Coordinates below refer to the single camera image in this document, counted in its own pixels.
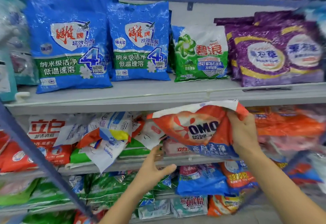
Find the person's hand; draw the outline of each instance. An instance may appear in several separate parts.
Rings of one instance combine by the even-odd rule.
[[[163,151],[160,151],[159,148],[160,146],[158,145],[151,150],[131,183],[141,196],[152,190],[165,175],[169,175],[177,169],[175,164],[161,170],[156,168],[155,161],[163,158]]]
[[[233,148],[235,152],[244,158],[246,155],[252,153],[260,153],[261,149],[257,139],[257,130],[255,124],[255,117],[249,113],[246,118],[241,121],[234,111],[228,111],[232,126]]]

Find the gold stripe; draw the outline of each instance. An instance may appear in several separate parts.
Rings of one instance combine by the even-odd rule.
[[[302,69],[295,69],[291,68],[291,73],[297,73],[297,74],[311,74],[311,73],[317,73],[318,71],[322,71],[321,69],[314,69],[314,70],[302,70]]]
[[[243,75],[254,77],[254,78],[257,78],[257,79],[277,78],[277,77],[280,77],[280,76],[287,73],[287,72],[285,72],[285,73],[282,73],[282,74],[279,74],[279,75],[265,75],[265,74],[254,72],[254,71],[252,71],[250,69],[247,69],[247,68],[245,68],[243,66],[240,66],[240,69],[241,69],[241,73]]]
[[[237,61],[235,61],[233,59],[231,60],[231,65],[234,67],[238,67]]]
[[[226,35],[226,39],[227,39],[227,40],[230,40],[230,38],[232,38],[232,33],[231,33],[231,32],[229,32],[229,33]]]
[[[246,40],[262,40],[262,41],[271,42],[271,40],[269,40],[269,39],[259,38],[259,37],[255,37],[255,36],[237,37],[234,39],[234,42],[237,45],[238,43],[240,43],[242,41],[246,41]]]
[[[291,26],[291,27],[282,29],[281,34],[284,35],[288,32],[295,32],[295,31],[304,32],[304,29],[302,28],[302,26]]]

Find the blue diagonal pole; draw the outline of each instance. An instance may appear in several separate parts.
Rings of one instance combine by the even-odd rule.
[[[45,159],[42,152],[38,150],[1,101],[0,127],[19,144],[20,148],[47,174],[51,181],[69,197],[80,211],[92,218],[95,222],[98,222],[97,218],[92,214],[92,211],[79,199],[77,194],[71,190],[68,183],[61,177],[54,166]]]
[[[283,172],[289,173],[293,168],[295,168],[295,166],[299,162],[305,160],[307,158],[307,156],[309,155],[309,153],[310,153],[309,150],[303,150],[303,151],[297,152],[295,154],[295,156],[293,156],[293,158],[288,162],[287,166],[285,168],[283,168]],[[245,201],[239,206],[237,212],[242,210],[244,207],[250,205],[250,203],[252,203],[262,193],[263,193],[263,191],[260,188],[257,189],[251,196],[249,196],[247,199],[245,199]]]

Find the white flower illustration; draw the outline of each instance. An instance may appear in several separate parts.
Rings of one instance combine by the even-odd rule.
[[[92,71],[85,64],[80,67],[79,72],[84,79],[90,79],[92,76]]]
[[[147,62],[147,70],[149,73],[154,73],[156,68],[155,68],[155,64],[152,61]]]

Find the person's left hand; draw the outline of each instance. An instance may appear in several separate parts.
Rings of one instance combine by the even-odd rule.
[[[141,196],[152,190],[165,175],[169,175],[177,169],[175,164],[169,165],[161,170],[156,168],[155,161],[163,158],[163,151],[160,151],[159,148],[160,146],[157,145],[151,150],[130,185],[133,186]]]

